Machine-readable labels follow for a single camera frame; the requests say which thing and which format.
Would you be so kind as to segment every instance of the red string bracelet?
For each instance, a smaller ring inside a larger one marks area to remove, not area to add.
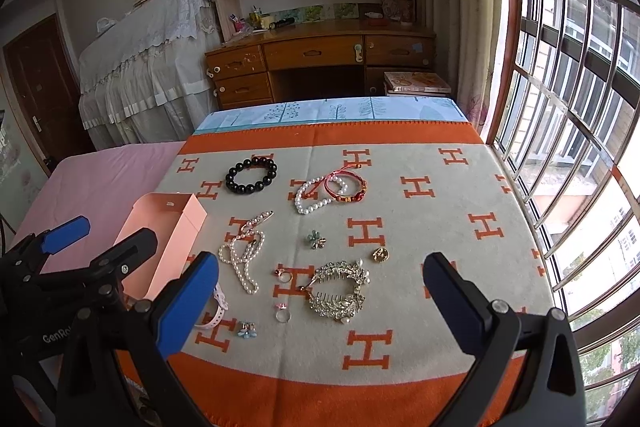
[[[341,194],[338,194],[337,192],[334,192],[333,190],[331,190],[329,188],[329,184],[328,184],[329,178],[331,178],[332,176],[334,176],[336,174],[341,174],[342,176],[351,176],[352,178],[356,178],[360,182],[360,185],[362,187],[353,196],[343,196]],[[332,198],[334,198],[334,200],[342,201],[343,203],[352,203],[352,202],[356,202],[356,201],[361,201],[362,198],[364,198],[364,195],[367,192],[367,182],[364,181],[362,179],[362,177],[358,176],[355,172],[347,170],[347,169],[338,169],[337,171],[331,172],[331,174],[329,174],[329,175],[324,177],[323,182],[324,182],[324,190],[326,190],[327,193]]]

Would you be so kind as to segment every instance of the bolt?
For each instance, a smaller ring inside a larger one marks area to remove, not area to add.
[[[509,305],[505,301],[501,301],[500,299],[496,299],[491,303],[491,308],[494,309],[496,313],[504,314],[509,311]]]
[[[564,321],[566,315],[560,308],[551,308],[551,316],[555,318],[556,321]]]
[[[89,318],[89,315],[91,315],[91,310],[89,308],[80,308],[78,310],[78,318],[81,321],[85,321]]]
[[[138,313],[146,313],[151,309],[151,301],[149,299],[142,299],[133,305],[133,309]]]
[[[111,293],[111,290],[113,290],[113,286],[111,286],[110,284],[103,284],[98,288],[98,293],[100,295],[109,295]]]

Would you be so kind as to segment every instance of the brown wooden door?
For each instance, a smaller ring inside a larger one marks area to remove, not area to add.
[[[82,128],[80,94],[62,48],[57,17],[44,19],[7,44],[4,56],[20,108],[45,155],[60,162],[95,151]]]

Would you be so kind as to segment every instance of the wooden desk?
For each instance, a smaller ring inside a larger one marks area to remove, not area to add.
[[[385,71],[433,68],[435,35],[398,23],[303,23],[251,35],[206,54],[221,109],[383,95]]]

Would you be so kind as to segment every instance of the open pink box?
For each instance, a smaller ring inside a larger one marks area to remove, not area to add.
[[[172,279],[178,279],[207,212],[193,194],[150,192],[136,201],[116,243],[142,228],[158,237],[158,249],[122,280],[124,293],[136,300],[155,299]]]

